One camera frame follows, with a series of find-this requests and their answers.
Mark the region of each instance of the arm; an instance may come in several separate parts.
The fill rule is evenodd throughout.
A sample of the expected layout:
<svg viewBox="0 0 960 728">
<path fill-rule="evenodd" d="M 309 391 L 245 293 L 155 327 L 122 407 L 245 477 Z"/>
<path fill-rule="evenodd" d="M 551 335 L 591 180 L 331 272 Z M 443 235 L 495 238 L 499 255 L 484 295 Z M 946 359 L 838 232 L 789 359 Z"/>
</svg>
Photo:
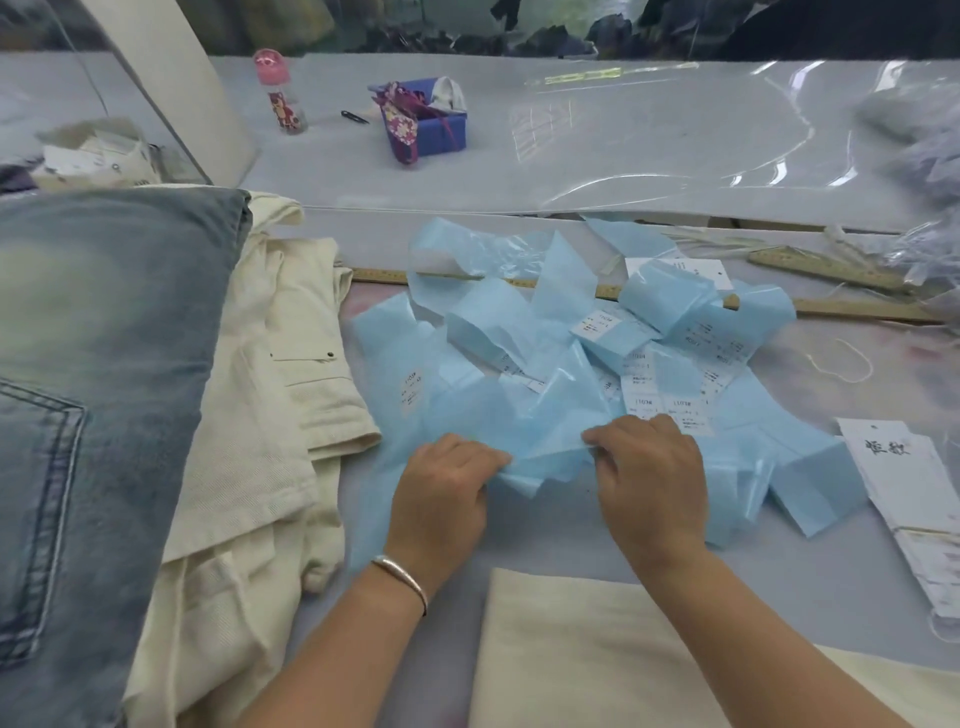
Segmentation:
<svg viewBox="0 0 960 728">
<path fill-rule="evenodd" d="M 384 553 L 428 599 L 476 547 L 487 522 L 484 484 L 509 462 L 505 452 L 456 435 L 410 458 L 396 486 Z M 372 726 L 422 614 L 416 592 L 368 566 L 238 728 Z"/>
<path fill-rule="evenodd" d="M 909 728 L 707 551 L 703 462 L 673 420 L 621 417 L 584 440 L 613 539 L 734 728 Z"/>
</svg>

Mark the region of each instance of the dark fabric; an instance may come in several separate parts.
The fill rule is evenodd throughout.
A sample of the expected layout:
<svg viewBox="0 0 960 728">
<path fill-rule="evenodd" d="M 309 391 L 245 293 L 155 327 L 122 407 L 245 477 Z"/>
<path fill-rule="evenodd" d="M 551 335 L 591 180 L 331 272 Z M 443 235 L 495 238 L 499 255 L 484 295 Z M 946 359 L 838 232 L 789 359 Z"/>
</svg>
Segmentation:
<svg viewBox="0 0 960 728">
<path fill-rule="evenodd" d="M 960 58 L 957 0 L 779 0 L 741 25 L 718 61 Z"/>
</svg>

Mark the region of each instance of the table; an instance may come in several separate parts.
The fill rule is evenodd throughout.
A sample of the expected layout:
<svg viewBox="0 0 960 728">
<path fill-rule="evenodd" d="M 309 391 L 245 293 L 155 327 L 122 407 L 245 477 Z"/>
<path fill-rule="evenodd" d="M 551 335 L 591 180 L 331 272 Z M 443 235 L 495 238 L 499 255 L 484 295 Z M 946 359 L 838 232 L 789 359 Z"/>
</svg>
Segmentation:
<svg viewBox="0 0 960 728">
<path fill-rule="evenodd" d="M 491 232 L 554 229 L 594 270 L 612 248 L 577 222 L 491 215 L 447 215 L 462 225 Z M 278 228 L 279 236 L 333 236 L 344 261 L 353 266 L 403 268 L 405 243 L 429 215 L 413 212 L 309 210 L 299 228 Z M 771 243 L 824 250 L 819 233 L 715 231 L 755 236 Z M 832 284 L 729 261 L 732 276 L 771 281 L 792 296 L 828 294 Z M 603 282 L 622 282 L 620 267 Z M 355 284 L 344 305 L 348 319 L 403 289 Z M 361 394 L 366 389 L 363 358 L 345 326 L 347 356 Z M 864 363 L 842 338 L 870 357 L 874 374 L 847 384 L 819 374 L 824 369 L 858 378 Z M 785 407 L 802 419 L 836 432 L 832 418 L 905 420 L 913 431 L 934 438 L 954 483 L 960 482 L 960 347 L 939 328 L 800 320 L 786 327 L 754 357 L 752 367 Z M 347 458 L 340 504 L 347 526 L 356 522 L 358 493 L 372 455 Z M 487 534 L 465 568 L 441 591 L 407 651 L 379 725 L 466 725 L 476 650 L 490 569 L 636 581 L 606 531 L 594 486 L 582 477 L 551 483 L 533 500 L 512 491 L 490 493 Z M 867 652 L 930 667 L 960 669 L 960 647 L 938 642 L 927 629 L 929 604 L 906 567 L 893 538 L 872 507 L 808 541 L 783 515 L 766 505 L 757 528 L 720 552 L 762 598 L 816 643 Z M 323 618 L 346 586 L 338 576 L 321 598 L 300 606 L 289 653 Z"/>
<path fill-rule="evenodd" d="M 960 75 L 960 61 L 308 55 L 293 74 L 311 128 L 290 137 L 245 59 L 214 65 L 263 147 L 245 184 L 307 205 L 684 212 L 870 231 L 907 230 L 937 207 L 892 178 L 885 165 L 902 145 L 854 107 L 875 88 Z M 367 85 L 439 75 L 466 93 L 468 146 L 405 168 Z"/>
</svg>

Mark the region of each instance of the clothing pile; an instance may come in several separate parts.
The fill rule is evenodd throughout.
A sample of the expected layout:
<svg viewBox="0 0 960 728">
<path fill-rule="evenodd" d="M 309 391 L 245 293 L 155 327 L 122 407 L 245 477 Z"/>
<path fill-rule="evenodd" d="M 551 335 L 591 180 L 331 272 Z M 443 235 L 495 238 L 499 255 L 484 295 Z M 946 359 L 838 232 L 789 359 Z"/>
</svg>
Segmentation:
<svg viewBox="0 0 960 728">
<path fill-rule="evenodd" d="M 0 206 L 5 725 L 232 725 L 279 671 L 343 560 L 340 458 L 380 438 L 336 243 L 267 233 L 301 218 L 179 185 Z"/>
</svg>

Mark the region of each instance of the light blue denim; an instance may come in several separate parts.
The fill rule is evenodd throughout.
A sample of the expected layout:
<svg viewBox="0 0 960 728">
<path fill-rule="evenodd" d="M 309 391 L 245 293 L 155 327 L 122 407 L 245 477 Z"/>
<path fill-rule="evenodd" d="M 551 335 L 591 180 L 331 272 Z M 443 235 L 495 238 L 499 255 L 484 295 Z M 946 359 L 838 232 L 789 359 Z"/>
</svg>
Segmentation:
<svg viewBox="0 0 960 728">
<path fill-rule="evenodd" d="M 248 196 L 0 202 L 0 724 L 104 728 L 200 421 Z"/>
</svg>

